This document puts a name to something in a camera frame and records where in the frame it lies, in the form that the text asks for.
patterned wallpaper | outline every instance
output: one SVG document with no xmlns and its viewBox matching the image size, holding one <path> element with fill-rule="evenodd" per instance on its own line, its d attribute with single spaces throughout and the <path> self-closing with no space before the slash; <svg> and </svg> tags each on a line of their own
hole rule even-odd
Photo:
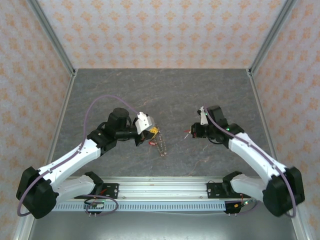
<svg viewBox="0 0 320 240">
<path fill-rule="evenodd" d="M 23 170 L 45 163 L 70 76 L 26 0 L 0 1 L 0 239 L 16 231 Z"/>
<path fill-rule="evenodd" d="M 254 76 L 279 160 L 302 172 L 314 239 L 320 236 L 319 10 L 320 1 L 296 3 Z"/>
<path fill-rule="evenodd" d="M 249 68 L 285 0 L 39 0 L 75 68 Z"/>
</svg>

floral wallpaper wall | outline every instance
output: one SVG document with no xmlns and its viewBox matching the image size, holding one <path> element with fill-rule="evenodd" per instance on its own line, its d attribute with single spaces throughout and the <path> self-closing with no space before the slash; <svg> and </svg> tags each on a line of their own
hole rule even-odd
<svg viewBox="0 0 320 240">
<path fill-rule="evenodd" d="M 320 236 L 320 1 L 298 0 L 254 81 L 279 160 L 302 172 L 306 220 Z"/>
<path fill-rule="evenodd" d="M 39 0 L 75 68 L 249 68 L 285 0 Z"/>
<path fill-rule="evenodd" d="M 0 1 L 0 239 L 16 231 L 22 172 L 46 162 L 70 75 L 26 0 Z"/>
</svg>

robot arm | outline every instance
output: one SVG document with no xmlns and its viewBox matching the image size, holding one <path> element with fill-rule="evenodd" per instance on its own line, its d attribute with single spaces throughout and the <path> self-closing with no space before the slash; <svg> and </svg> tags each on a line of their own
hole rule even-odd
<svg viewBox="0 0 320 240">
<path fill-rule="evenodd" d="M 277 217 L 281 216 L 293 208 L 288 188 L 279 173 L 281 171 L 289 182 L 296 204 L 300 204 L 305 200 L 302 176 L 297 168 L 292 167 L 288 169 L 259 148 L 241 127 L 235 123 L 228 124 L 219 106 L 207 108 L 207 113 L 204 107 L 201 107 L 198 110 L 198 114 L 201 116 L 201 121 L 191 126 L 192 137 L 209 138 L 223 144 L 227 149 L 230 149 L 245 160 L 261 178 L 250 178 L 239 171 L 233 172 L 223 178 L 222 186 L 227 194 L 241 193 L 251 196 L 262 201 L 273 215 Z M 220 128 L 228 131 L 235 137 L 218 129 L 210 122 L 208 114 L 210 114 L 213 121 Z M 248 144 L 245 144 L 238 138 L 245 140 Z"/>
<path fill-rule="evenodd" d="M 91 192 L 98 195 L 102 190 L 103 181 L 93 172 L 87 172 L 73 180 L 65 180 L 82 166 L 114 148 L 117 141 L 134 139 L 135 145 L 139 146 L 145 140 L 151 139 L 154 136 L 152 133 L 154 126 L 153 118 L 143 112 L 140 112 L 131 124 L 129 112 L 124 108 L 115 108 L 108 120 L 87 136 L 81 150 L 79 150 L 80 144 L 58 160 L 38 170 L 33 167 L 26 169 L 22 174 L 16 197 L 20 200 L 27 187 L 47 171 L 49 173 L 31 188 L 23 200 L 23 205 L 36 219 L 44 217 L 56 204 L 68 199 L 88 195 Z M 69 161 L 51 170 L 76 152 L 78 153 Z"/>
</svg>

gray marble floor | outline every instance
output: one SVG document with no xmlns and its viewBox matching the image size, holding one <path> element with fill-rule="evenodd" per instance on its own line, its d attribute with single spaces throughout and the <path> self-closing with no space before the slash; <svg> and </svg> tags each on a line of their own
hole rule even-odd
<svg viewBox="0 0 320 240">
<path fill-rule="evenodd" d="M 79 69 L 71 91 L 53 159 L 80 143 L 84 115 L 100 95 L 117 95 L 159 125 L 167 156 L 147 142 L 118 142 L 111 151 L 74 175 L 93 171 L 104 176 L 224 176 L 256 173 L 240 157 L 207 139 L 185 139 L 185 130 L 199 122 L 197 109 L 219 105 L 229 123 L 240 125 L 269 152 L 254 93 L 244 69 Z M 87 133 L 105 121 L 114 108 L 125 107 L 113 98 L 101 99 L 92 109 Z"/>
</svg>

wall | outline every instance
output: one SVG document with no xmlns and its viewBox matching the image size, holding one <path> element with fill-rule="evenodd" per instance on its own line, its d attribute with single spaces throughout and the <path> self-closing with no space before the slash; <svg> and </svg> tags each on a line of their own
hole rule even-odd
<svg viewBox="0 0 320 240">
<path fill-rule="evenodd" d="M 40 0 L 75 68 L 249 68 L 285 0 Z"/>
<path fill-rule="evenodd" d="M 320 2 L 300 0 L 254 76 L 277 156 L 303 176 L 320 236 Z"/>
<path fill-rule="evenodd" d="M 13 238 L 23 170 L 46 161 L 70 79 L 26 0 L 0 1 L 0 239 Z"/>
</svg>

